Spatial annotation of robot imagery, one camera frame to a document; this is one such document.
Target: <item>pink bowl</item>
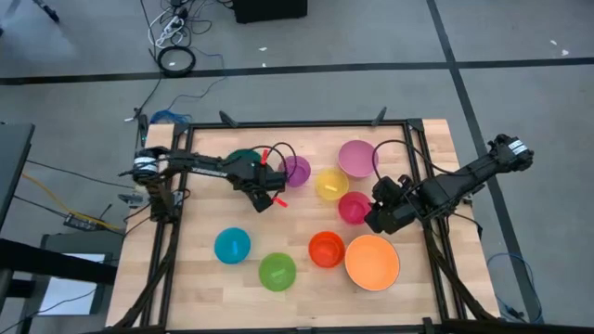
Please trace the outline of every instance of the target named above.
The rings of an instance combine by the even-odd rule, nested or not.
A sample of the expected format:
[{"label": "pink bowl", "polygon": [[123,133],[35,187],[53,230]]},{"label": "pink bowl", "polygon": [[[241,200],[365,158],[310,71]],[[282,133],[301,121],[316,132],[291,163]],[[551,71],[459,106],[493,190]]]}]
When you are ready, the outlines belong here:
[{"label": "pink bowl", "polygon": [[358,191],[346,193],[338,202],[338,213],[351,225],[363,224],[363,218],[370,211],[369,198]]},{"label": "pink bowl", "polygon": [[[373,173],[371,154],[374,147],[363,140],[351,140],[342,145],[338,153],[338,164],[342,170],[352,177],[367,177]],[[373,156],[376,166],[380,160],[378,152]]]}]

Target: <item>bowl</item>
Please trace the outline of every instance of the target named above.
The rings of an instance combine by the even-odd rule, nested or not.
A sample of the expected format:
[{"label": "bowl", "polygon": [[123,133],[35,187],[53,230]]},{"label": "bowl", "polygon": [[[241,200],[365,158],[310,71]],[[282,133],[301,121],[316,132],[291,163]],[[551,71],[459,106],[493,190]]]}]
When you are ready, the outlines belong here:
[{"label": "bowl", "polygon": [[364,218],[370,211],[369,198],[358,191],[346,193],[338,202],[338,212],[347,224],[365,223]]},{"label": "bowl", "polygon": [[[287,157],[285,159],[285,162],[287,162],[287,174],[289,175],[289,181],[287,182],[287,185],[292,187],[302,186],[305,183],[305,181],[309,179],[309,175],[312,173],[312,168],[309,165],[309,162],[307,162],[307,160],[304,157],[300,156]],[[284,163],[281,162],[278,165],[278,170],[285,170]]]},{"label": "bowl", "polygon": [[238,227],[231,227],[221,232],[214,241],[214,254],[226,264],[243,261],[250,253],[250,237]]},{"label": "bowl", "polygon": [[271,291],[288,289],[295,281],[297,268],[293,259],[285,253],[268,254],[258,270],[260,282]]},{"label": "bowl", "polygon": [[239,157],[242,157],[242,158],[247,157],[255,162],[260,162],[260,160],[262,159],[262,156],[260,156],[260,153],[254,151],[254,150],[248,149],[248,148],[237,149],[237,150],[231,152],[231,154],[229,154],[229,156],[226,158],[228,160],[234,160]]},{"label": "bowl", "polygon": [[317,194],[326,200],[341,198],[349,190],[349,179],[338,168],[323,170],[316,178]]},{"label": "bowl", "polygon": [[309,241],[309,256],[322,268],[334,267],[344,258],[344,243],[334,232],[320,232]]},{"label": "bowl", "polygon": [[[338,164],[348,175],[356,178],[370,176],[373,173],[371,154],[374,147],[363,140],[351,140],[342,145],[338,153]],[[380,160],[378,152],[373,155],[376,166]]]},{"label": "bowl", "polygon": [[372,235],[356,238],[344,255],[346,272],[361,288],[388,289],[398,278],[400,261],[388,240]]}]

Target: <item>wooden tabletop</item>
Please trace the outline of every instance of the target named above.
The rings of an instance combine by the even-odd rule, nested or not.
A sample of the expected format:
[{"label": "wooden tabletop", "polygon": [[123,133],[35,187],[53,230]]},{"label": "wooden tabletop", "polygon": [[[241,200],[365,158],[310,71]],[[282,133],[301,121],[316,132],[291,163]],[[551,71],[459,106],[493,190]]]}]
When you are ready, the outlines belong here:
[{"label": "wooden tabletop", "polygon": [[[447,122],[425,120],[424,126],[433,162],[447,170],[456,170],[458,159]],[[169,147],[172,134],[172,125],[151,125],[146,147]],[[167,328],[411,325],[419,324],[425,316],[438,323],[420,224],[411,224],[391,236],[381,235],[394,245],[400,258],[400,275],[384,291],[361,289],[346,274],[343,264],[333,269],[317,267],[307,252],[309,239],[320,231],[336,232],[345,245],[358,236],[372,234],[367,225],[344,223],[338,214],[337,202],[324,201],[316,194],[314,179],[323,169],[337,166],[338,151],[346,141],[362,139],[375,146],[393,138],[404,139],[401,128],[266,128],[195,132],[193,151],[211,156],[224,157],[237,148],[288,142],[297,155],[309,160],[312,175],[304,186],[288,188],[281,194],[289,203],[288,208],[274,205],[262,213],[253,209],[243,193],[233,191],[226,180],[195,174],[188,176],[187,189],[191,190],[191,195],[184,204]],[[281,151],[290,155],[285,148]],[[394,179],[403,173],[410,174],[403,145],[385,145],[379,154],[380,174]],[[270,156],[272,166],[279,162],[276,155]],[[418,162],[421,176],[425,177],[422,159],[418,158]],[[350,190],[371,197],[376,181],[374,175],[351,180]],[[458,207],[458,213],[472,217],[471,209],[464,205]],[[128,228],[147,215],[147,212],[139,214],[130,221]],[[476,226],[456,216],[449,222],[449,236],[460,279],[488,312],[498,315]],[[154,223],[144,223],[123,244],[108,325],[124,315],[144,287],[155,226]],[[237,265],[219,262],[213,251],[217,234],[231,226],[243,228],[252,240],[248,258]],[[295,283],[282,292],[265,289],[258,278],[259,263],[271,252],[285,252],[297,265]],[[443,279],[450,314],[454,315],[451,289],[444,276]],[[152,319],[157,318],[161,292],[161,287],[157,288]]]}]

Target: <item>yellow bowl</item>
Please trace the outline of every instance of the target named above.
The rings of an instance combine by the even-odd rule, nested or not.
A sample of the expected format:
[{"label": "yellow bowl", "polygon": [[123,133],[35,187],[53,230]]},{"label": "yellow bowl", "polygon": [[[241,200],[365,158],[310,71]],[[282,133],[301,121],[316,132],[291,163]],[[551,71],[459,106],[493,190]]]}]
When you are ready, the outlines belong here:
[{"label": "yellow bowl", "polygon": [[328,168],[317,176],[316,191],[322,199],[339,199],[349,191],[349,179],[340,169]]}]

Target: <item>purple bowl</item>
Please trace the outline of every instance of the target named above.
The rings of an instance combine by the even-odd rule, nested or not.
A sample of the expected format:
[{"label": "purple bowl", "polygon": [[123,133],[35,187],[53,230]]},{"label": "purple bowl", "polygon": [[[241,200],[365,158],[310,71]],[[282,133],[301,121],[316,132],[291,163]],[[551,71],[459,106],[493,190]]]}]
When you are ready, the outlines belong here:
[{"label": "purple bowl", "polygon": [[[287,184],[292,187],[302,186],[312,173],[312,168],[310,167],[309,162],[300,156],[287,157],[285,162],[287,162],[288,174],[290,176]],[[285,166],[282,162],[278,166],[278,170],[285,170]]]},{"label": "purple bowl", "polygon": [[[371,154],[374,147],[363,140],[351,140],[342,145],[338,153],[338,164],[342,170],[352,177],[367,177],[373,173]],[[375,165],[380,160],[378,152],[373,157]]]}]

